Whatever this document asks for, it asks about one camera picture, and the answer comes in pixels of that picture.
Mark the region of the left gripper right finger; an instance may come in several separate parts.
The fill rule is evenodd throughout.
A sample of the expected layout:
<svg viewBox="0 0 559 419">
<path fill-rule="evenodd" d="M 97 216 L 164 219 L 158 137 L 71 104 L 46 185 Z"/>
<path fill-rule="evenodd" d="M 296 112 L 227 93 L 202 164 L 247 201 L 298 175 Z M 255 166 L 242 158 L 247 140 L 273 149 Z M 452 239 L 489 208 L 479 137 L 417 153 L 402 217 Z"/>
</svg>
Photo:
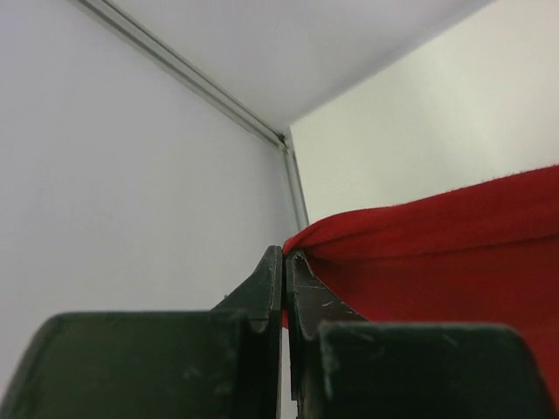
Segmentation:
<svg viewBox="0 0 559 419">
<path fill-rule="evenodd" d="M 301 418 L 555 418 L 533 352 L 489 323 L 374 322 L 300 251 L 285 259 L 291 396 Z"/>
</svg>

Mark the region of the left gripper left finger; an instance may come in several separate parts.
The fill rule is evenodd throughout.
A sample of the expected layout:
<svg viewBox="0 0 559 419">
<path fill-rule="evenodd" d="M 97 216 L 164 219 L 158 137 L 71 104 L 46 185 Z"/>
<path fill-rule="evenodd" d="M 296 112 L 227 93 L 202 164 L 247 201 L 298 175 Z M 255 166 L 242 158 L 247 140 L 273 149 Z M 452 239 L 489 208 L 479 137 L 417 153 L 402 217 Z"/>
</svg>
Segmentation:
<svg viewBox="0 0 559 419">
<path fill-rule="evenodd" d="M 277 418 L 282 251 L 209 311 L 61 313 L 34 334 L 4 418 Z"/>
</svg>

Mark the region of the dark red t shirt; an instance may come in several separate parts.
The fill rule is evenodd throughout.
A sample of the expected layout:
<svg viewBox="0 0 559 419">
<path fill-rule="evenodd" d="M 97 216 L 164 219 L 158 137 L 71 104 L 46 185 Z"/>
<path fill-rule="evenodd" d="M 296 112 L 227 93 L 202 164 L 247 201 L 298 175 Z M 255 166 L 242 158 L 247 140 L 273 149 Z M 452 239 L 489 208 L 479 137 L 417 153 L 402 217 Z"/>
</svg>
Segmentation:
<svg viewBox="0 0 559 419">
<path fill-rule="evenodd" d="M 557 393 L 557 166 L 330 216 L 283 251 L 366 319 L 512 326 Z"/>
</svg>

